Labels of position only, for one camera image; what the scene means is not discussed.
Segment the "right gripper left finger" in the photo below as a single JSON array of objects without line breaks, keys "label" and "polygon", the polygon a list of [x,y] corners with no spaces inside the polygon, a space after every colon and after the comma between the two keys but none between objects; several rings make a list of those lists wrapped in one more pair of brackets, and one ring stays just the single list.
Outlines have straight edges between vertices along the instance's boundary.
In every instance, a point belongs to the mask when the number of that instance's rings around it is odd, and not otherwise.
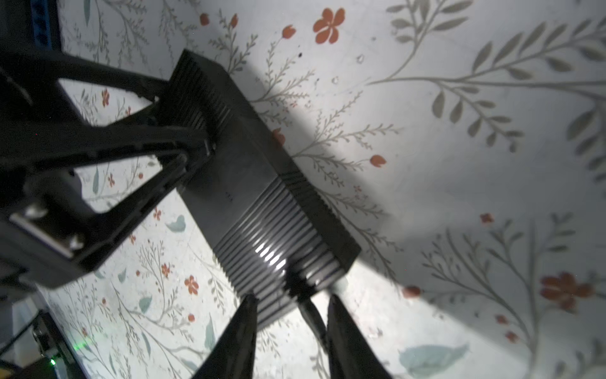
[{"label": "right gripper left finger", "polygon": [[253,294],[243,298],[211,354],[192,379],[253,378],[258,303]]}]

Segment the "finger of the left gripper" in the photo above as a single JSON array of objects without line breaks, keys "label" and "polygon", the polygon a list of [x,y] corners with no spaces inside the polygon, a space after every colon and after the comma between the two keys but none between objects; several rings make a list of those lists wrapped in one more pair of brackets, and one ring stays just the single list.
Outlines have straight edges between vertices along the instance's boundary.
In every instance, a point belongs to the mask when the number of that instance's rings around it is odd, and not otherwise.
[{"label": "finger of the left gripper", "polygon": [[2,49],[1,67],[20,79],[82,81],[131,91],[150,101],[161,97],[168,85],[158,78],[40,49]]}]

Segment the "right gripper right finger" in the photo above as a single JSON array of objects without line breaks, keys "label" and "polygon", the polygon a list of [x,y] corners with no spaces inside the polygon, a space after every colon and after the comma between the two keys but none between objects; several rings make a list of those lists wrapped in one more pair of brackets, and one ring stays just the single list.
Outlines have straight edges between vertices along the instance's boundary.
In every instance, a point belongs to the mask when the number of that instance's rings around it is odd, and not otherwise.
[{"label": "right gripper right finger", "polygon": [[338,295],[329,301],[327,343],[331,378],[391,378]]}]

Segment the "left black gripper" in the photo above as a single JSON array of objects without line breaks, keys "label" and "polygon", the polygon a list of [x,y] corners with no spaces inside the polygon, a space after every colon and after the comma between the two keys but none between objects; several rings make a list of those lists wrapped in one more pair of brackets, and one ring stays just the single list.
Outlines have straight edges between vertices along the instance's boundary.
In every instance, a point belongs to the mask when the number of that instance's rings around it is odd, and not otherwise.
[{"label": "left black gripper", "polygon": [[[173,156],[98,213],[67,168]],[[60,287],[99,268],[186,176],[211,156],[208,134],[180,126],[10,122],[1,125],[1,282]]]}]

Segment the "floral table mat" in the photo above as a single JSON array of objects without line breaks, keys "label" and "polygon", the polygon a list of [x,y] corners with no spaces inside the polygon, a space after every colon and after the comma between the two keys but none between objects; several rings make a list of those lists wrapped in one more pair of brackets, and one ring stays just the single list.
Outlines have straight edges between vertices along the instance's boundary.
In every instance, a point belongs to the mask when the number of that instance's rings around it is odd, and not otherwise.
[{"label": "floral table mat", "polygon": [[65,52],[220,63],[361,246],[395,378],[605,376],[603,1],[61,1]]}]

